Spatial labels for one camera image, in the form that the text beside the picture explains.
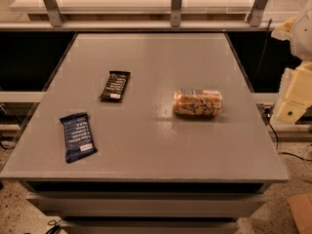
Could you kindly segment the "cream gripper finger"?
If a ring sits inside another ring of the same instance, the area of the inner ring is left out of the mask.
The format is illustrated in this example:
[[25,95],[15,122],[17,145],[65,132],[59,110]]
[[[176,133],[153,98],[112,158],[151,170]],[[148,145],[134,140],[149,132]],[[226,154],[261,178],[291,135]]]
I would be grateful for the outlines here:
[[311,106],[312,62],[303,61],[296,69],[285,69],[273,117],[276,121],[294,124]]
[[285,20],[272,31],[271,36],[281,41],[290,40],[294,21],[295,17]]

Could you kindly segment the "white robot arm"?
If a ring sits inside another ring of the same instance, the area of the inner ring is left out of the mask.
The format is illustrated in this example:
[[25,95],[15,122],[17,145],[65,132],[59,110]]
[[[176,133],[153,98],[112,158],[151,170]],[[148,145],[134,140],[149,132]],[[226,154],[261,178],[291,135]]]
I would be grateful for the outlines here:
[[285,69],[273,108],[275,122],[294,124],[312,106],[312,0],[296,17],[276,27],[271,36],[288,40],[291,54],[301,60],[295,69]]

